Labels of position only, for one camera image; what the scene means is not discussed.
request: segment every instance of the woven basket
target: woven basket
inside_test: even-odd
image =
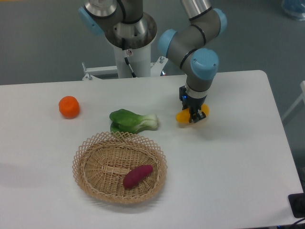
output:
[[[139,185],[125,189],[123,179],[140,165],[153,172]],[[73,176],[90,196],[116,203],[139,203],[153,197],[166,177],[166,160],[160,147],[140,135],[104,132],[88,138],[76,152]]]

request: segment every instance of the purple sweet potato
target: purple sweet potato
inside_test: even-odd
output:
[[[123,180],[124,188],[132,188],[136,186],[142,179],[148,176],[153,171],[151,165],[142,165],[130,171]]]

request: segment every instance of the black cable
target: black cable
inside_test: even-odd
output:
[[[300,222],[302,222],[302,221],[304,221],[304,220],[305,220],[305,218],[300,219],[300,220],[298,220],[297,222],[294,222],[288,229],[293,229],[293,228],[295,227],[296,224],[298,224],[298,223],[300,223]]]
[[[122,38],[122,50],[123,50],[123,51],[127,50],[127,49],[125,48],[125,42],[126,42],[125,38]],[[130,69],[130,72],[131,72],[131,74],[132,74],[132,77],[133,77],[133,78],[137,78],[136,74],[134,73],[134,71],[133,71],[133,69],[132,69],[132,66],[131,66],[130,63],[129,63],[128,57],[124,57],[124,60],[125,60],[125,63],[128,65],[128,67],[129,67],[129,69]]]

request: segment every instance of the silver metal cylinder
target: silver metal cylinder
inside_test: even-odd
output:
[[[117,7],[116,0],[88,0],[86,9],[97,17],[108,17],[112,15]]]
[[[211,7],[209,0],[181,0],[181,3],[189,18],[196,17]]]

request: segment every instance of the yellow object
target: yellow object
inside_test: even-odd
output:
[[[209,107],[206,104],[202,104],[201,111],[203,113],[205,113],[206,116],[208,116],[209,112],[210,112],[210,109],[209,109]],[[179,123],[189,123],[189,120],[190,120],[190,111],[189,111],[189,108],[186,108],[186,109],[182,110],[181,112],[179,112],[176,115],[176,120]]]

